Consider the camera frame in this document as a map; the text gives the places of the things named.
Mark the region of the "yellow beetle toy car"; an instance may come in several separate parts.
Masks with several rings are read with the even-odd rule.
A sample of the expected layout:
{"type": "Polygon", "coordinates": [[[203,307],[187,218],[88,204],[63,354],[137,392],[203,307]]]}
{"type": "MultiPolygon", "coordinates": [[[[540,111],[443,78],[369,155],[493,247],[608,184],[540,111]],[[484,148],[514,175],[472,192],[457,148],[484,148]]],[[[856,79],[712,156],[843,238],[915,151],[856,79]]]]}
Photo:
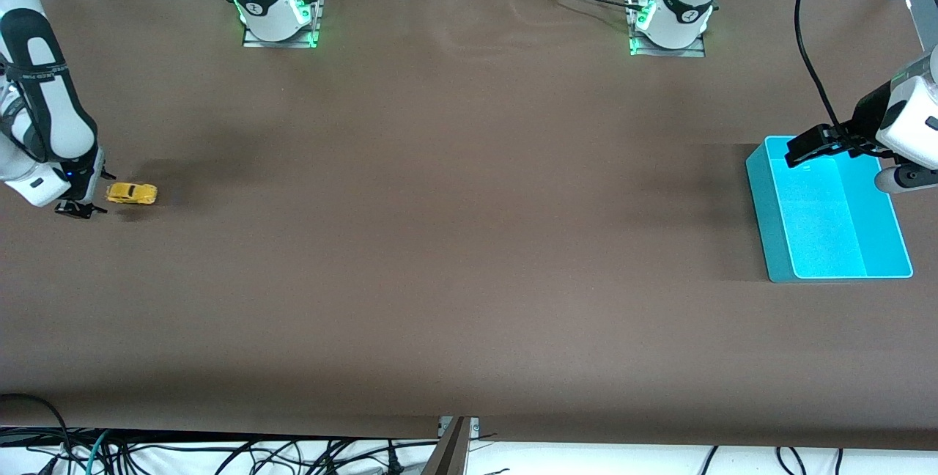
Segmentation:
{"type": "Polygon", "coordinates": [[[153,205],[158,198],[158,188],[150,184],[118,182],[107,187],[105,197],[109,202],[122,205],[153,205]]]}

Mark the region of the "turquoise plastic bin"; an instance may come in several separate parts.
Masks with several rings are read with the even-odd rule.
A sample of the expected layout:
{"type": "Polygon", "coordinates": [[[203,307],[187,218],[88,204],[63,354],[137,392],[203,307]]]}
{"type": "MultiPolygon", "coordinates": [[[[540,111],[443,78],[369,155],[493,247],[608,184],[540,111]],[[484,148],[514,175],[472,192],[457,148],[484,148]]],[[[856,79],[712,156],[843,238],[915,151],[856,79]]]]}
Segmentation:
{"type": "Polygon", "coordinates": [[[765,137],[746,160],[770,281],[912,277],[893,202],[874,185],[880,161],[828,155],[791,168],[788,143],[765,137]]]}

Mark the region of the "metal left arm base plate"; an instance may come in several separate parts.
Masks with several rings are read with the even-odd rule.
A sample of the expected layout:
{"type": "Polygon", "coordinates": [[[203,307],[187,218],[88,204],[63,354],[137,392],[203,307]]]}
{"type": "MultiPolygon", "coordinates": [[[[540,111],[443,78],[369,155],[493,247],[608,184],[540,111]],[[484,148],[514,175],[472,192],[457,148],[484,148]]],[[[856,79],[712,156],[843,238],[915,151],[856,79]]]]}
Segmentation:
{"type": "Polygon", "coordinates": [[[703,58],[706,56],[703,30],[699,30],[689,45],[682,48],[667,48],[657,44],[650,38],[646,29],[655,20],[663,20],[661,11],[666,8],[659,7],[655,0],[624,0],[636,10],[627,11],[629,24],[629,52],[632,56],[666,56],[682,58],[703,58]]]}

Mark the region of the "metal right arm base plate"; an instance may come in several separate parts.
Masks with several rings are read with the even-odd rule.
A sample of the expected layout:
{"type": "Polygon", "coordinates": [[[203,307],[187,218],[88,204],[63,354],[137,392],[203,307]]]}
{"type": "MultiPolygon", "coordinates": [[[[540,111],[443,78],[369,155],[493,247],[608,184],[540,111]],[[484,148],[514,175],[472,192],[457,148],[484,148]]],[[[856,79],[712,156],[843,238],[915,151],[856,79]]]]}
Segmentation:
{"type": "Polygon", "coordinates": [[[242,46],[245,48],[316,48],[319,43],[325,0],[282,0],[274,8],[273,20],[278,21],[276,34],[284,33],[286,27],[295,28],[283,40],[262,40],[248,27],[244,11],[239,10],[239,21],[243,24],[242,46]]]}

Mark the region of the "metal table leg bracket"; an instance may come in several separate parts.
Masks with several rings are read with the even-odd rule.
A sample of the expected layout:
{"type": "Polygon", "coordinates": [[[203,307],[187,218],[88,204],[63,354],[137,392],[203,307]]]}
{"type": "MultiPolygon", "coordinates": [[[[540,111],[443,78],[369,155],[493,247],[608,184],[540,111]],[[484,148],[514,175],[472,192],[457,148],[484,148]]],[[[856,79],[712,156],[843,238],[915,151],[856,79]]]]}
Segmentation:
{"type": "Polygon", "coordinates": [[[469,445],[480,435],[479,419],[476,417],[454,417],[446,425],[441,441],[437,444],[437,465],[433,475],[465,475],[469,445]]]}

